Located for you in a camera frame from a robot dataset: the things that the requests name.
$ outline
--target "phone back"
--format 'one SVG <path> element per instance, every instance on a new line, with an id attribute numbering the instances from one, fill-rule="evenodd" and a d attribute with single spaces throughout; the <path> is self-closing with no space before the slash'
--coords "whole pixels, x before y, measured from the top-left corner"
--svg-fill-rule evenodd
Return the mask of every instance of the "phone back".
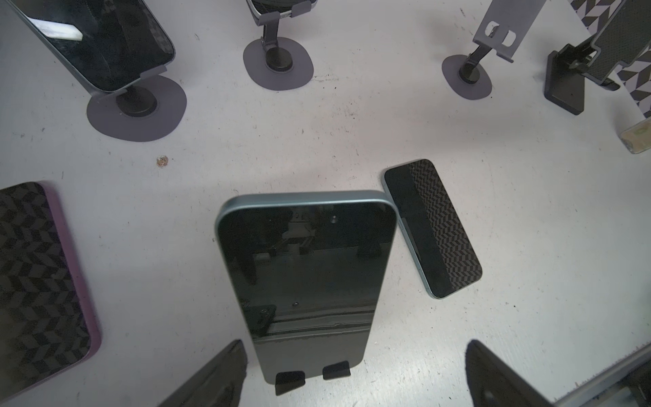
<path id="1" fill-rule="evenodd" d="M 443 298 L 479 280 L 479 259 L 434 164 L 400 165 L 382 181 L 429 294 Z"/>

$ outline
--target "phone case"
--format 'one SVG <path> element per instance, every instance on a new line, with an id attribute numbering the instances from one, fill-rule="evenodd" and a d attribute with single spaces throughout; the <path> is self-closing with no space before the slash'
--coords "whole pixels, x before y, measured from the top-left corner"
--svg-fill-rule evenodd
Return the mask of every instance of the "phone case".
<path id="1" fill-rule="evenodd" d="M 99 346 L 56 194 L 36 182 L 0 190 L 0 401 Z"/>
<path id="2" fill-rule="evenodd" d="M 398 208 L 398 224 L 429 295 L 443 298 L 481 278 L 479 259 L 431 161 L 388 169 L 382 184 Z"/>

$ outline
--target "stand base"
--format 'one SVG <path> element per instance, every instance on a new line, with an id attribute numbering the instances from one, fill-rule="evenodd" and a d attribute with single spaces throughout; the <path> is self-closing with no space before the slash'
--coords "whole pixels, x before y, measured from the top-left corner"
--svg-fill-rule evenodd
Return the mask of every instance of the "stand base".
<path id="1" fill-rule="evenodd" d="M 486 73 L 486 70 L 478 64 L 475 70 L 479 71 L 479 80 L 470 85 L 461 79 L 459 76 L 459 68 L 464 64 L 468 58 L 467 55 L 452 55 L 443 60 L 441 69 L 443 76 L 452 90 L 462 98 L 468 100 L 478 100 L 487 97 L 493 90 L 493 83 Z"/>
<path id="2" fill-rule="evenodd" d="M 312 59 L 305 48 L 289 38 L 278 37 L 278 46 L 292 56 L 292 67 L 275 72 L 267 66 L 266 51 L 257 39 L 244 49 L 244 67 L 255 83 L 271 91 L 287 91 L 306 85 L 314 75 Z"/>
<path id="3" fill-rule="evenodd" d="M 583 112 L 585 102 L 585 78 L 563 67 L 558 62 L 558 54 L 557 51 L 552 51 L 547 57 L 545 99 L 578 115 Z"/>
<path id="4" fill-rule="evenodd" d="M 156 75 L 136 86 L 156 97 L 156 109 L 143 117 L 131 117 L 120 110 L 115 97 L 90 99 L 86 116 L 95 130 L 120 140 L 144 142 L 161 139 L 178 126 L 187 106 L 186 93 L 179 84 Z"/>

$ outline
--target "desk phone stand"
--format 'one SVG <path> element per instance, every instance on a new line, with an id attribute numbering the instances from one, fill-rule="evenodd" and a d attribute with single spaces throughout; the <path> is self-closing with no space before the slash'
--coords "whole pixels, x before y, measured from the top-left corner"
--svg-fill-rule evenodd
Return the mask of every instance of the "desk phone stand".
<path id="1" fill-rule="evenodd" d="M 512 63 L 513 54 L 544 4 L 545 0 L 493 0 L 473 38 L 479 47 L 468 56 L 452 55 L 443 61 L 443 75 L 456 94 L 477 100 L 491 93 L 493 84 L 479 61 L 494 49 Z"/>
<path id="2" fill-rule="evenodd" d="M 306 0 L 292 7 L 291 17 L 305 14 L 312 9 Z M 305 48 L 289 38 L 278 37 L 281 14 L 265 13 L 259 19 L 263 25 L 261 40 L 255 40 L 244 49 L 244 66 L 255 83 L 272 91 L 287 91 L 307 84 L 314 75 L 312 59 Z"/>
<path id="3" fill-rule="evenodd" d="M 94 94 L 86 108 L 90 124 L 100 133 L 127 141 L 153 141 L 170 134 L 186 112 L 183 88 L 160 76 L 157 66 L 140 74 L 133 85 L 109 94 Z"/>
<path id="4" fill-rule="evenodd" d="M 651 42 L 651 1 L 622 0 L 599 33 L 574 47 L 567 44 L 547 58 L 545 98 L 574 115 L 583 112 L 585 79 L 616 91 L 608 75 L 630 66 Z"/>

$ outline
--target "phone stand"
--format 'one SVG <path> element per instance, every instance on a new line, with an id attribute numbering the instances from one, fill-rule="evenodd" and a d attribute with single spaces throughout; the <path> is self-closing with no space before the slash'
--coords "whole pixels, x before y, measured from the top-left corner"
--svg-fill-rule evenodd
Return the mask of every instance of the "phone stand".
<path id="1" fill-rule="evenodd" d="M 479 47 L 468 56 L 452 55 L 443 61 L 443 76 L 453 91 L 470 100 L 487 97 L 493 85 L 479 61 L 494 49 L 512 63 L 544 4 L 545 0 L 493 0 L 473 38 Z"/>
<path id="2" fill-rule="evenodd" d="M 306 0 L 292 7 L 291 17 L 312 9 Z M 289 38 L 278 37 L 280 12 L 265 13 L 259 19 L 263 25 L 261 40 L 255 40 L 244 49 L 244 66 L 255 83 L 272 91 L 287 91 L 307 84 L 314 75 L 312 59 L 305 48 Z"/>
<path id="3" fill-rule="evenodd" d="M 573 115 L 583 112 L 585 79 L 609 91 L 620 86 L 608 75 L 630 66 L 651 42 L 651 2 L 622 0 L 599 33 L 574 47 L 567 44 L 547 58 L 545 98 Z"/>
<path id="4" fill-rule="evenodd" d="M 465 377 L 475 407 L 553 407 L 476 339 L 465 349 Z"/>
<path id="5" fill-rule="evenodd" d="M 153 141 L 170 134 L 186 112 L 187 98 L 179 84 L 159 75 L 166 70 L 158 66 L 126 89 L 94 95 L 86 108 L 90 124 L 127 141 Z"/>

